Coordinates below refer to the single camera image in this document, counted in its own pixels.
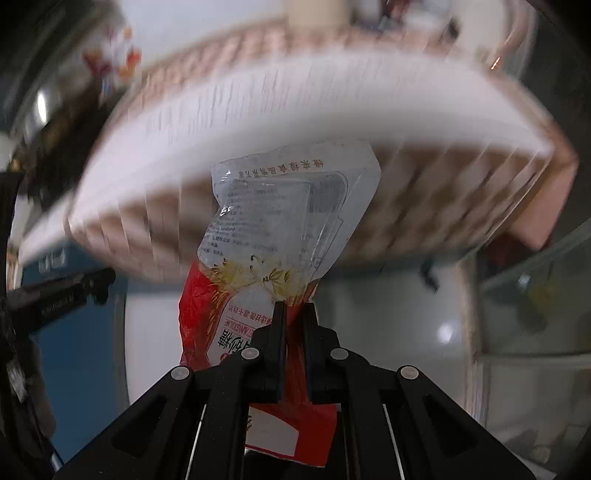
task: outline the snack bag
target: snack bag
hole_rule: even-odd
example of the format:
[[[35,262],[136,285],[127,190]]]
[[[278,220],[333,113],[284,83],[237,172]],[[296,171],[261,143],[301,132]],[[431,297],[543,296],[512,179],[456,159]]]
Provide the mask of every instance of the snack bag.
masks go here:
[[[180,300],[181,363],[219,364],[287,304],[284,397],[249,409],[246,445],[324,466],[336,407],[307,399],[301,325],[294,320],[335,263],[378,187],[367,142],[327,141],[228,160],[212,169],[220,209]]]

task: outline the black metal bar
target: black metal bar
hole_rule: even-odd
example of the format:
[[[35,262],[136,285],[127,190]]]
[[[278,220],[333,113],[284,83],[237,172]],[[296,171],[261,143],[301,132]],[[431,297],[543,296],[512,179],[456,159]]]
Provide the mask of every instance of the black metal bar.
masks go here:
[[[252,335],[251,347],[260,351],[264,362],[250,372],[244,385],[251,403],[277,403],[282,396],[286,330],[287,308],[278,301],[271,325],[257,328]]]
[[[104,303],[108,298],[108,287],[115,282],[115,278],[115,270],[104,268],[9,292],[8,308],[16,339],[23,340],[66,313],[85,305],[88,296],[94,296],[95,301],[100,297],[99,303]]]
[[[203,405],[189,369],[173,368],[64,465],[55,480],[184,478]]]
[[[242,380],[246,369],[261,361],[262,355],[245,359],[240,352],[235,352],[217,366],[193,460],[193,465],[199,465],[199,468],[193,466],[191,480],[235,478],[239,468],[236,450],[242,443],[244,452],[246,439],[244,410],[248,408],[248,402],[242,393]],[[241,435],[239,439],[236,438],[237,432]]]
[[[400,480],[394,444],[388,428],[372,367],[362,356],[347,352],[344,359],[329,358],[345,371],[348,397],[341,402],[348,439],[351,478]]]
[[[345,376],[335,375],[326,362],[330,352],[339,348],[339,338],[334,330],[318,325],[312,303],[304,305],[302,323],[308,398],[316,404],[339,403],[347,389]]]
[[[6,265],[7,246],[12,218],[14,217],[14,204],[17,199],[19,185],[23,175],[21,173],[0,173],[0,261]],[[6,298],[6,275],[4,267],[0,275],[0,416],[4,422],[6,439],[15,452],[20,453],[17,424],[12,408],[12,390],[6,362],[15,353],[14,331],[12,319]]]
[[[404,376],[412,368],[416,376]],[[414,367],[398,370],[400,413],[391,416],[412,478],[430,480],[531,479],[531,471]]]

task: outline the red packaging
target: red packaging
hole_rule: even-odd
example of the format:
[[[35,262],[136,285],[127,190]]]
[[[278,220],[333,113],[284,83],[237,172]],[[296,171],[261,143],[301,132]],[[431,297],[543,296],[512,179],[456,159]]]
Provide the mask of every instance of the red packaging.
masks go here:
[[[211,282],[202,270],[207,272],[209,269],[200,265],[199,261],[195,261],[179,304],[180,331],[183,339],[181,364],[193,370],[211,366],[206,352],[211,342],[216,340],[214,333],[217,325],[215,323],[222,318],[219,312],[232,302],[232,296],[221,293],[218,286]],[[309,293],[304,296],[303,301],[307,300]],[[216,307],[215,299],[219,296],[224,298]],[[285,366],[284,398],[277,405],[251,406],[249,412],[251,421],[246,434],[247,447],[307,465],[324,466],[335,433],[336,407],[312,405],[307,399],[301,325],[293,321],[297,312],[298,307],[288,307],[287,349],[289,354]],[[252,333],[246,329],[236,328],[239,327],[237,324],[226,326],[228,327],[226,330],[232,331],[232,341],[234,341],[234,344],[231,341],[228,345],[227,354],[244,348]],[[274,419],[270,419],[265,413],[272,415]],[[253,429],[256,429],[257,423],[261,422],[264,423],[261,427],[265,432],[253,435],[255,433]],[[286,429],[280,422],[284,422],[298,432],[295,443],[291,441],[293,430]],[[260,437],[265,433],[268,434],[268,442],[261,441]],[[282,436],[288,438],[282,442]]]

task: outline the white wall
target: white wall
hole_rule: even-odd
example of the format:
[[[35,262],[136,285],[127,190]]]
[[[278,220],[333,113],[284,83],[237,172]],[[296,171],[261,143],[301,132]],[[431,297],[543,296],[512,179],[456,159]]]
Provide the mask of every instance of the white wall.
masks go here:
[[[479,47],[492,55],[505,42],[508,23],[502,0],[453,0],[452,15],[461,27],[456,46],[471,56]]]
[[[172,367],[183,352],[178,331],[178,301],[183,289],[134,293],[125,302],[125,368],[133,403]]]
[[[285,14],[284,0],[117,0],[134,39],[142,66],[234,26]]]

